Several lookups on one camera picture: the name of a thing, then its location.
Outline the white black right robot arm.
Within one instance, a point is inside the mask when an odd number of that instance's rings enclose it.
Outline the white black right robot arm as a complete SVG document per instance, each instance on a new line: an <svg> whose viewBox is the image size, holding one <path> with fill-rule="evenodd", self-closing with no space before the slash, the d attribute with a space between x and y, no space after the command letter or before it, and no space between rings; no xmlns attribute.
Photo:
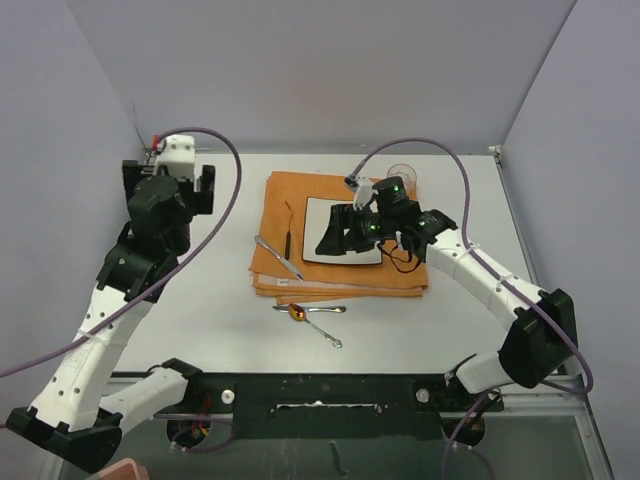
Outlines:
<svg viewBox="0 0 640 480"><path fill-rule="evenodd" d="M444 385L452 406L467 408L482 391L505 384L533 388L571 357L576 331L568 294L560 289L548 293L485 257L464 241L452 219L436 209L424 211L410 199L399 177L378 182L348 177L345 184L354 200L332 205L316 254L364 253L392 241L410 259L456 281L506 331L497 352L474 354L454 368L454 377Z"/></svg>

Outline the white square plate black rim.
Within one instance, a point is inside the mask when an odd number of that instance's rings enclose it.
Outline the white square plate black rim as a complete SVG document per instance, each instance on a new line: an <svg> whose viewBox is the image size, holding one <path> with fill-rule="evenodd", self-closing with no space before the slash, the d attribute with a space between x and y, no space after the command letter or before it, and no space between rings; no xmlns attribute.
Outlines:
<svg viewBox="0 0 640 480"><path fill-rule="evenodd" d="M317 255L315 249L327 230L330 209L344 200L308 197L303 230L302 259L324 265L373 266L382 263L382 254L374 248L364 253L347 252L343 256Z"/></svg>

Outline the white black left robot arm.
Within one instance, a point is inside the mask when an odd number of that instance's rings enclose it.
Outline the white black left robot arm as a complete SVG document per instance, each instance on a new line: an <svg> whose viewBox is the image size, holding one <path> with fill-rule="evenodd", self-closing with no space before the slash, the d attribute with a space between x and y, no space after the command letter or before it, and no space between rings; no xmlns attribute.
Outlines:
<svg viewBox="0 0 640 480"><path fill-rule="evenodd" d="M193 165L122 164L128 220L107 253L83 323L61 364L30 405L11 411L7 428L86 473L104 468L122 438L161 410L196 408L199 369L171 359L112 395L111 375L141 321L190 248L189 225L213 211L216 170Z"/></svg>

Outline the gold spoon dark handle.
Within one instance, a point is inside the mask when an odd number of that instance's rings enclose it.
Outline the gold spoon dark handle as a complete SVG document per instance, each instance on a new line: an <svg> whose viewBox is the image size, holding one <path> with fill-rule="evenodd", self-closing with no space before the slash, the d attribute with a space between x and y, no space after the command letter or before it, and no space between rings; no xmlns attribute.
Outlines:
<svg viewBox="0 0 640 480"><path fill-rule="evenodd" d="M290 259L290 255L291 255L291 242L292 242L292 232L291 232L291 223L292 223L292 218L293 218L293 211L291 208L290 203L288 202L288 200L285 200L285 206L287 207L288 210L288 223L287 223L287 231L286 231L286 237L285 237L285 252L284 252L284 258L286 260Z"/></svg>

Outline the orange cloth napkin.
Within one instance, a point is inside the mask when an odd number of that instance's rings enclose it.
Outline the orange cloth napkin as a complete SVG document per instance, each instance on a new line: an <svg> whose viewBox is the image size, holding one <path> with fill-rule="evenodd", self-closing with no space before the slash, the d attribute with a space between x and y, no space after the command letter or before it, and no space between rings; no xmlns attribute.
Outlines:
<svg viewBox="0 0 640 480"><path fill-rule="evenodd" d="M424 266L411 273L396 270L387 258L380 265L337 266L302 259L303 230L308 197L353 199L340 176L274 171L266 181L259 235L279 253L285 249L288 210L291 205L292 242L290 261L301 271L298 280L261 246L254 250L249 270L252 286L260 296L273 297L278 305L355 297L420 297L428 287Z"/></svg>

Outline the clear drinking glass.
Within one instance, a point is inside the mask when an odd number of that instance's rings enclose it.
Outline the clear drinking glass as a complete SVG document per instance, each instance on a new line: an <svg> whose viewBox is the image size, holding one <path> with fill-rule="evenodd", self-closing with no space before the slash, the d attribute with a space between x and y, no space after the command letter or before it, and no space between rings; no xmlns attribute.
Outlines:
<svg viewBox="0 0 640 480"><path fill-rule="evenodd" d="M417 173L406 163L396 163L387 170L387 177L400 177L408 194L414 195L417 187Z"/></svg>

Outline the silver table knife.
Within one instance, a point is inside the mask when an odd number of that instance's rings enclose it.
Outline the silver table knife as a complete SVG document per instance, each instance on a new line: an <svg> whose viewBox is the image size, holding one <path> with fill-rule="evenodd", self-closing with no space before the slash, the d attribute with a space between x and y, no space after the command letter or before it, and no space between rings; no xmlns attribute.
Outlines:
<svg viewBox="0 0 640 480"><path fill-rule="evenodd" d="M283 313L289 313L290 309L289 309L290 305L274 305L272 306L272 308L275 311L278 312L283 312ZM300 310L304 310L307 313L336 313L336 314L340 314L340 313L345 313L347 311L347 308L345 306L301 306L298 305Z"/></svg>
<svg viewBox="0 0 640 480"><path fill-rule="evenodd" d="M277 250L271 247L261 236L256 235L254 237L254 241L257 245L261 246L267 252L269 252L273 257L275 257L298 280L300 281L304 280L304 277L301 271L291 261L286 259L282 254L280 254Z"/></svg>

